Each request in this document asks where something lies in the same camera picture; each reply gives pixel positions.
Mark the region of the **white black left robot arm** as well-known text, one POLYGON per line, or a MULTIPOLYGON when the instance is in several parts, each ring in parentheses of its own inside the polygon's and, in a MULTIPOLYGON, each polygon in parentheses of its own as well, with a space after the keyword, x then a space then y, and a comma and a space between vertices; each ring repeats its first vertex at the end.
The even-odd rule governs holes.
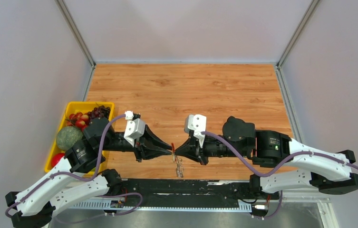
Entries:
POLYGON ((124 197, 123 181, 114 169, 100 169, 103 151, 132 152, 138 162, 171 155, 171 145, 159 139, 141 120, 126 112, 123 132, 105 117, 91 120, 78 140, 39 181, 21 192, 9 192, 5 199, 15 228, 42 228, 68 207, 92 197, 124 197))

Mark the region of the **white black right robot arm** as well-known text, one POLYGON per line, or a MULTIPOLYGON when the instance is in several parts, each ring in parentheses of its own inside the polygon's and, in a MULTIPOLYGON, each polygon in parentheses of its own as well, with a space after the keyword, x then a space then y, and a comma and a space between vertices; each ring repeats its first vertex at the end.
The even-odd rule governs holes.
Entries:
POLYGON ((252 172, 249 193, 254 198, 282 190, 317 189, 343 195, 358 190, 358 166, 351 150, 337 153, 307 146, 286 134, 257 130, 253 123, 230 116, 222 135, 206 130, 206 117, 190 115, 189 137, 175 155, 206 165, 211 157, 237 157, 252 172))

